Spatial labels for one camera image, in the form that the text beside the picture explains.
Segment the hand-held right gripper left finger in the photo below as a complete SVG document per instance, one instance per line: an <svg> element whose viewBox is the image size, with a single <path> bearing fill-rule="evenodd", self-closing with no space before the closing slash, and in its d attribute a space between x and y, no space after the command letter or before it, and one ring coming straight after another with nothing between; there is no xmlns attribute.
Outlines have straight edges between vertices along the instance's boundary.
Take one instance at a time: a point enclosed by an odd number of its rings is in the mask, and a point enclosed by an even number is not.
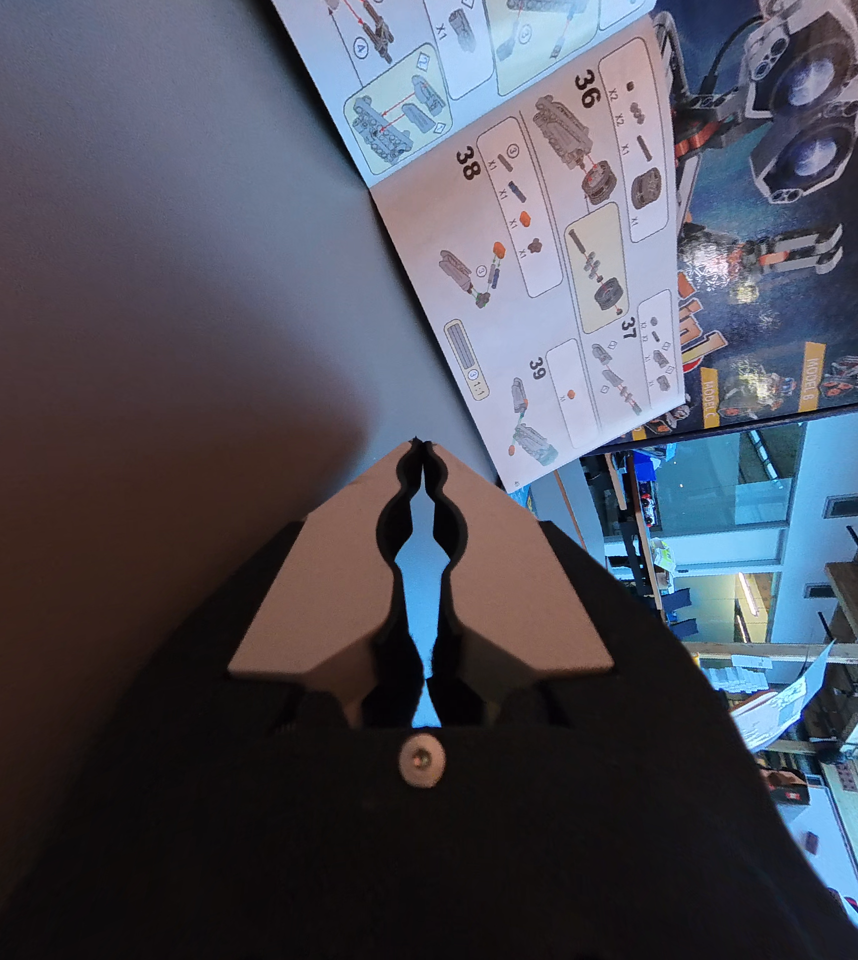
<svg viewBox="0 0 858 960"><path fill-rule="evenodd" d="M228 664L336 697L351 724L411 724L423 664L397 555L412 534L412 438L311 511Z"/></svg>

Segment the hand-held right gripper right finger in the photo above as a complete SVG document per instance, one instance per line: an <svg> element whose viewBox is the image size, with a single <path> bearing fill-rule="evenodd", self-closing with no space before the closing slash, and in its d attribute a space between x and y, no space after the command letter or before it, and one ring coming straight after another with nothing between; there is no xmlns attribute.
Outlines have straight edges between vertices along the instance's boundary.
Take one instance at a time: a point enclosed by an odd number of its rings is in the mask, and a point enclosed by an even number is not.
<svg viewBox="0 0 858 960"><path fill-rule="evenodd" d="M447 555L428 690L443 724L486 724L510 693L613 670L613 656L531 511L423 442L433 536Z"/></svg>

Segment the distant cluttered workbench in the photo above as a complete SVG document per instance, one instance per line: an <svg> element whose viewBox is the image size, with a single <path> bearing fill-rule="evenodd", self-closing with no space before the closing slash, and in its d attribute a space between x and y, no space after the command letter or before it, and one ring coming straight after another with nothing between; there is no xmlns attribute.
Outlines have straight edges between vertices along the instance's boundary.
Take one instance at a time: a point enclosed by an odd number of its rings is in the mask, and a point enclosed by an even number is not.
<svg viewBox="0 0 858 960"><path fill-rule="evenodd" d="M668 624L632 452L593 452L582 455L579 462L603 533L609 536L606 544L623 548L604 555L606 566L634 597Z"/></svg>

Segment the glass partition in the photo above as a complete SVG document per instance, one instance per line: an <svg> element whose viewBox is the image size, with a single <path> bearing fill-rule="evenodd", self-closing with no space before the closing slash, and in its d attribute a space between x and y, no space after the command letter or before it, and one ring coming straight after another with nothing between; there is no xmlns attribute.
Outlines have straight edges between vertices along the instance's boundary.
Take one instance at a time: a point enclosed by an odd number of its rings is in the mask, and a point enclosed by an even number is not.
<svg viewBox="0 0 858 960"><path fill-rule="evenodd" d="M788 519L805 441L799 423L678 442L656 468L666 534L726 533Z"/></svg>

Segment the white paper sheet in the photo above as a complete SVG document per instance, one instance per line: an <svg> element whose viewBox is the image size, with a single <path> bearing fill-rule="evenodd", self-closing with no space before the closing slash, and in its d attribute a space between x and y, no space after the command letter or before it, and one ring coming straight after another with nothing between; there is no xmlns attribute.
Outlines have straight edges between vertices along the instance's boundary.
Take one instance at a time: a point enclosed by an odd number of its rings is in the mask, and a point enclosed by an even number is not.
<svg viewBox="0 0 858 960"><path fill-rule="evenodd" d="M788 686L767 689L730 710L740 735L751 752L769 749L790 725L802 716L808 703L819 693L826 678L830 653L827 644L819 656Z"/></svg>

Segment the open instruction booklet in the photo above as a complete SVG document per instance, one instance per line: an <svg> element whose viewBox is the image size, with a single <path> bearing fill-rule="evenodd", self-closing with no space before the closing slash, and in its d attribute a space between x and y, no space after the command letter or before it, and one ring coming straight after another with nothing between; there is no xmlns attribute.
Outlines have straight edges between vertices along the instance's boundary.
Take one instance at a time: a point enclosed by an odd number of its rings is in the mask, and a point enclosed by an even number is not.
<svg viewBox="0 0 858 960"><path fill-rule="evenodd" d="M685 401L653 1L274 1L507 488Z"/></svg>

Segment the robot kit box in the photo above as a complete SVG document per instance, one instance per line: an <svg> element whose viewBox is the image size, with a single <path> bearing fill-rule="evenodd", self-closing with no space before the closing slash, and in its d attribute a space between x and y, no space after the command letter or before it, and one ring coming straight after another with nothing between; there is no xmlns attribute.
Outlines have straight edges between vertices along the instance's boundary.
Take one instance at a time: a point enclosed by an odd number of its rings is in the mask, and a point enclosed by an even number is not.
<svg viewBox="0 0 858 960"><path fill-rule="evenodd" d="M632 438L858 403L858 1L657 1L682 402Z"/></svg>

